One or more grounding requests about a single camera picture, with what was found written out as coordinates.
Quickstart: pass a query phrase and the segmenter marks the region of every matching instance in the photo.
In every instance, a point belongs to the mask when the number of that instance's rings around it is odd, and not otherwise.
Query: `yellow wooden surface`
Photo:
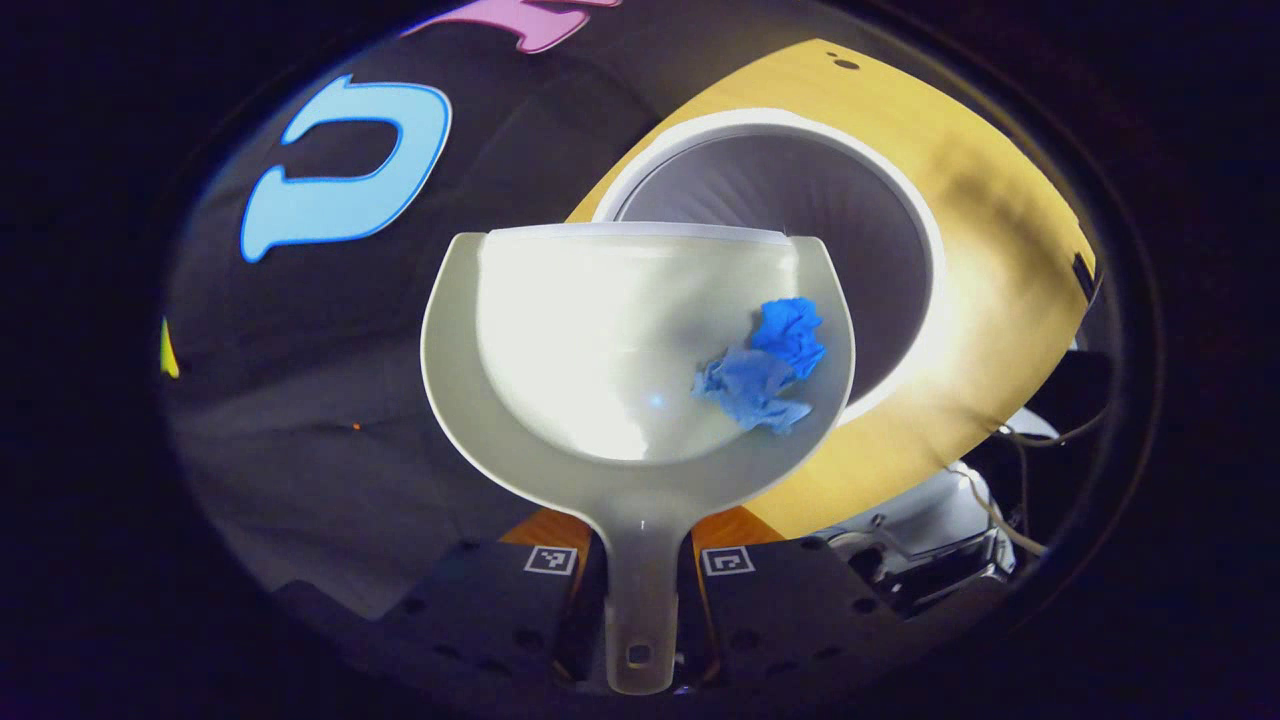
[[[828,53],[860,69],[836,65]],[[924,82],[822,40],[704,90],[620,159],[568,222],[589,222],[622,167],[662,131],[740,108],[790,110],[884,155],[924,196],[946,250],[942,315],[922,340],[923,361],[746,505],[799,537],[910,489],[1009,419],[1070,346],[1085,310],[1071,260],[1080,252],[1092,272],[1093,254],[1059,192],[1000,131]]]

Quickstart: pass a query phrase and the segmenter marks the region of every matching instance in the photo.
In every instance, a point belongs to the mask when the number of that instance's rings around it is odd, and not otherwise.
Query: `white dustpan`
[[[698,366],[745,347],[763,302],[804,296],[827,347],[783,397],[788,436],[742,432],[690,397]],[[480,471],[576,515],[608,552],[609,685],[671,684],[676,561],[701,518],[808,459],[836,425],[854,338],[822,241],[677,223],[539,225],[453,238],[422,322],[422,380]]]

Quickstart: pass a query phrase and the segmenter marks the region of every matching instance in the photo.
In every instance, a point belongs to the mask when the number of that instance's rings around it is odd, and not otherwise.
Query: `hole in dustpan handle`
[[[653,694],[671,685],[676,661],[676,565],[687,528],[639,520],[604,528],[609,594],[604,652],[609,687]]]

